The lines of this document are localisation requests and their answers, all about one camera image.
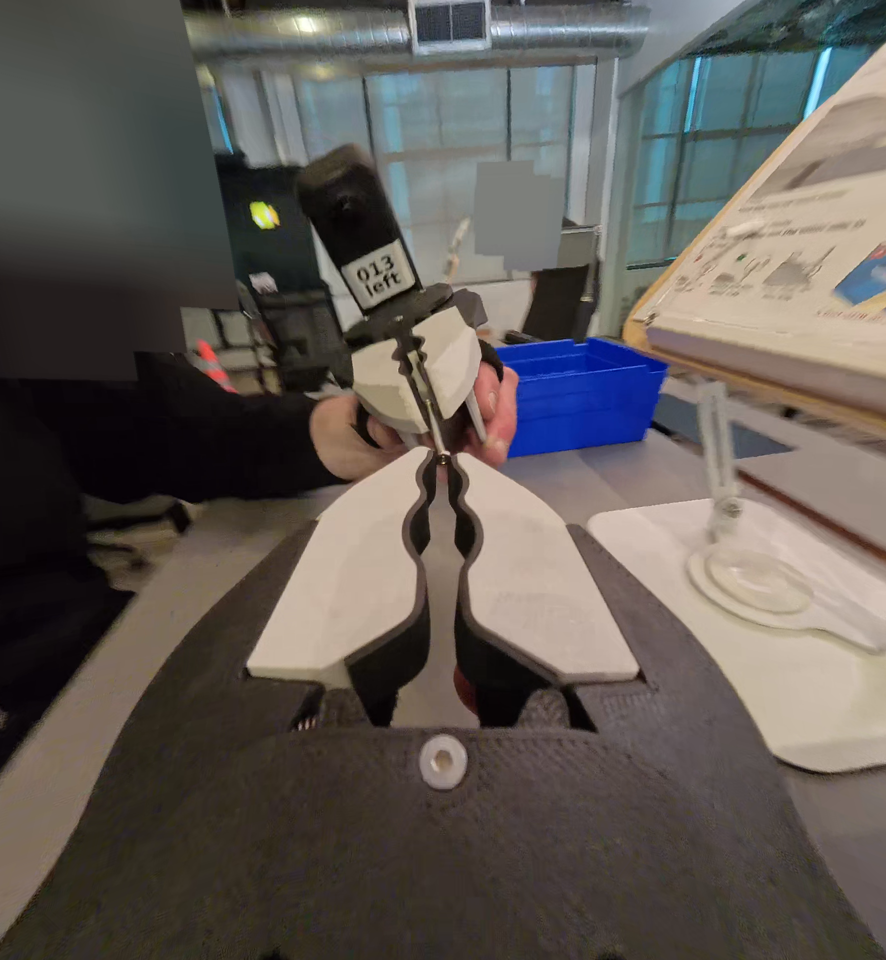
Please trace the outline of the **black display panel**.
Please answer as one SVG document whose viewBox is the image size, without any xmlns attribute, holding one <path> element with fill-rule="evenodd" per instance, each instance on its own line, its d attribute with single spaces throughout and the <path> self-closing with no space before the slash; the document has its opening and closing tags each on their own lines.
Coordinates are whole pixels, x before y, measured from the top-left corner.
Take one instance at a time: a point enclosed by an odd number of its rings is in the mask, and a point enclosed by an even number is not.
<svg viewBox="0 0 886 960">
<path fill-rule="evenodd" d="M 213 159 L 235 278 L 259 297 L 317 293 L 330 301 L 297 197 L 302 166 L 253 167 L 241 151 L 219 151 Z"/>
</svg>

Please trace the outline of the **long metal screw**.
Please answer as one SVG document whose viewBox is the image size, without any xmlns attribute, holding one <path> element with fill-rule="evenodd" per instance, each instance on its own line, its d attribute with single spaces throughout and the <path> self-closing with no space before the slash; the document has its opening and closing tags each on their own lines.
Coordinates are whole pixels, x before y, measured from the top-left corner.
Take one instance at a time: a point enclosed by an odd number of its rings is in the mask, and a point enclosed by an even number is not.
<svg viewBox="0 0 886 960">
<path fill-rule="evenodd" d="M 413 346 L 405 351 L 402 357 L 402 366 L 405 379 L 422 414 L 426 428 L 425 433 L 431 442 L 433 452 L 449 450 L 440 425 L 436 395 L 430 384 L 424 358 L 418 346 Z"/>
</svg>

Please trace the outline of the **person's left forearm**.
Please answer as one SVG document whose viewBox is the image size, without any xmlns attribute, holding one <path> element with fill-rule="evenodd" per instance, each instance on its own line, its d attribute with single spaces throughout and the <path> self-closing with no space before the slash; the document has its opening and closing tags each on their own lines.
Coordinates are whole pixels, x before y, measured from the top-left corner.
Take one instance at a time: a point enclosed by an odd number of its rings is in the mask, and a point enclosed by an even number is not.
<svg viewBox="0 0 886 960">
<path fill-rule="evenodd" d="M 86 383 L 64 434 L 81 488 L 116 503 L 167 496 L 290 498 L 343 479 L 312 440 L 322 402 L 224 390 L 172 355 L 137 354 L 137 379 Z"/>
</svg>

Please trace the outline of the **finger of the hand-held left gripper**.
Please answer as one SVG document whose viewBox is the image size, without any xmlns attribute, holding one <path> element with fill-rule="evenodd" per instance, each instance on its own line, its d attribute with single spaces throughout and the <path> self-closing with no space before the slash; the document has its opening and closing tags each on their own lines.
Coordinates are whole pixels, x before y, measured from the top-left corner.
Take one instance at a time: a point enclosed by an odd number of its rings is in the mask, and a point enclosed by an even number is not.
<svg viewBox="0 0 886 960">
<path fill-rule="evenodd" d="M 420 354 L 440 418 L 453 418 L 474 390 L 482 363 L 481 342 L 460 310 L 449 307 L 416 325 Z"/>
<path fill-rule="evenodd" d="M 400 336 L 356 351 L 352 357 L 353 391 L 361 406 L 406 444 L 426 442 L 432 448 L 403 367 L 404 354 L 412 347 L 420 349 L 416 336 Z"/>
</svg>

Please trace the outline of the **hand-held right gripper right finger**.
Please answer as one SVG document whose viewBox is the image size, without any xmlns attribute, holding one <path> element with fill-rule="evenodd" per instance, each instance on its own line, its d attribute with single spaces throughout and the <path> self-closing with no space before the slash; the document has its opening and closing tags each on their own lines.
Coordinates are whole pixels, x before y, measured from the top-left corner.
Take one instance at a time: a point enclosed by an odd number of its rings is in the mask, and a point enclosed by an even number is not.
<svg viewBox="0 0 886 960">
<path fill-rule="evenodd" d="M 635 680 L 638 661 L 558 513 L 468 454 L 450 466 L 469 530 L 459 596 L 471 638 L 551 685 Z"/>
</svg>

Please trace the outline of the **person's left hand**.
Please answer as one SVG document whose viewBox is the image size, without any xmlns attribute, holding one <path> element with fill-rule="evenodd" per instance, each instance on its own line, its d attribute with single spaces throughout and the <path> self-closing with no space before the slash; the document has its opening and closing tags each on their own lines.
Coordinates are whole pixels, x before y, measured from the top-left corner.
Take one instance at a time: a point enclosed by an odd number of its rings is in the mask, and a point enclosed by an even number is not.
<svg viewBox="0 0 886 960">
<path fill-rule="evenodd" d="M 486 437 L 480 440 L 470 426 L 456 444 L 456 452 L 469 453 L 494 469 L 507 461 L 517 433 L 519 382 L 511 367 L 506 366 L 499 376 L 493 366 L 480 363 L 473 392 Z M 355 430 L 358 410 L 353 394 L 329 397 L 316 405 L 309 421 L 310 438 L 321 463 L 333 476 L 351 483 L 377 473 L 408 451 L 392 429 L 373 418 L 366 426 L 376 445 L 367 443 Z"/>
</svg>

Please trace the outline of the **blue plastic bin with dividers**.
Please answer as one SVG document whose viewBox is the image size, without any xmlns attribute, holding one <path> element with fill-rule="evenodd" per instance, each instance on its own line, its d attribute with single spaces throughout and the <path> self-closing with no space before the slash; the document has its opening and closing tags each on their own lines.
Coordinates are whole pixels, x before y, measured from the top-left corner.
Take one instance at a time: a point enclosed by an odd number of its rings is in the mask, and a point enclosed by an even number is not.
<svg viewBox="0 0 886 960">
<path fill-rule="evenodd" d="M 641 441 L 669 369 L 601 338 L 502 345 L 496 352 L 519 378 L 509 458 Z"/>
</svg>

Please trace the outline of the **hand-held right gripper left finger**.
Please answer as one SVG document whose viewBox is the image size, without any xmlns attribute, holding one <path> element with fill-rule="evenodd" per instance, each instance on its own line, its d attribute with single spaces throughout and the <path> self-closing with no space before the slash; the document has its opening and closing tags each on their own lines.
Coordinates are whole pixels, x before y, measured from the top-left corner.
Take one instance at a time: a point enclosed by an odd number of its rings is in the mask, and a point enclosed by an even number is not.
<svg viewBox="0 0 886 960">
<path fill-rule="evenodd" d="M 246 668 L 256 678 L 350 687 L 350 660 L 404 623 L 417 560 L 404 523 L 434 453 L 409 450 L 349 486 L 317 518 Z"/>
</svg>

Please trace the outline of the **orange traffic cone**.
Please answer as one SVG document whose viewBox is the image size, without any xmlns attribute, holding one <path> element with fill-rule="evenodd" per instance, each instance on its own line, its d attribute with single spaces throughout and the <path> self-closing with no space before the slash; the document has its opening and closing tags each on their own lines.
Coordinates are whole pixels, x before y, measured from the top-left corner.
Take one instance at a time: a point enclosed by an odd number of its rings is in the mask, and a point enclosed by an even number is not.
<svg viewBox="0 0 886 960">
<path fill-rule="evenodd" d="M 218 354 L 209 342 L 203 339 L 197 339 L 192 351 L 192 357 L 194 366 L 223 391 L 234 395 L 238 393 L 227 370 L 222 366 Z"/>
</svg>

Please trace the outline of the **person's dark clothed torso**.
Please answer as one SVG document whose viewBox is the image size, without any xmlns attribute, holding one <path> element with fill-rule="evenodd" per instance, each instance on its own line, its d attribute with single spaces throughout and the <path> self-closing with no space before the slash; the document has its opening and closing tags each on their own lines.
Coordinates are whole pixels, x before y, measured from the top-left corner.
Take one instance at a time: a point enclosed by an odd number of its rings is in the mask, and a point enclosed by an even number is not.
<svg viewBox="0 0 886 960">
<path fill-rule="evenodd" d="M 0 380 L 0 772 L 134 596 L 84 497 L 147 495 L 150 412 L 134 384 Z"/>
</svg>

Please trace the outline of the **black mesh office chair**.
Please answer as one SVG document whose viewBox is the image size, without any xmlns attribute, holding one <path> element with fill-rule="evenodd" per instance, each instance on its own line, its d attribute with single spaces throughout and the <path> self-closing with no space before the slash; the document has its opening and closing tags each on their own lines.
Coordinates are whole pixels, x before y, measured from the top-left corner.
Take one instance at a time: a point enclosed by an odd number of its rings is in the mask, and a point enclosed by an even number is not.
<svg viewBox="0 0 886 960">
<path fill-rule="evenodd" d="M 319 392 L 345 355 L 329 289 L 260 294 L 241 281 L 236 287 L 244 314 L 269 344 L 281 390 Z"/>
</svg>

